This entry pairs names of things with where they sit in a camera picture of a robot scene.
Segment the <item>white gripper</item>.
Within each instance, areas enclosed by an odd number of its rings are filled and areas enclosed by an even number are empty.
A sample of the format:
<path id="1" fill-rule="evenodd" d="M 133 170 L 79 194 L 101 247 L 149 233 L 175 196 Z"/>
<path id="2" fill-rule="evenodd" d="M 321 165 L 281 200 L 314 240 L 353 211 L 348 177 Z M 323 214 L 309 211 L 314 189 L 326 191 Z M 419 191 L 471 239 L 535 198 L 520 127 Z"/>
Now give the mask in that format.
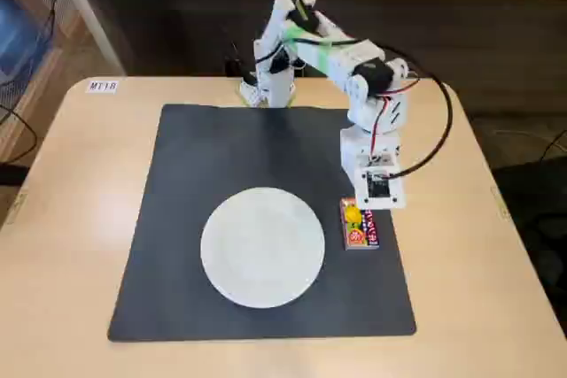
<path id="1" fill-rule="evenodd" d="M 367 166 L 385 166 L 389 174 L 400 171 L 400 138 L 397 132 L 377 134 L 352 125 L 340 131 L 341 166 L 348 174 Z"/>

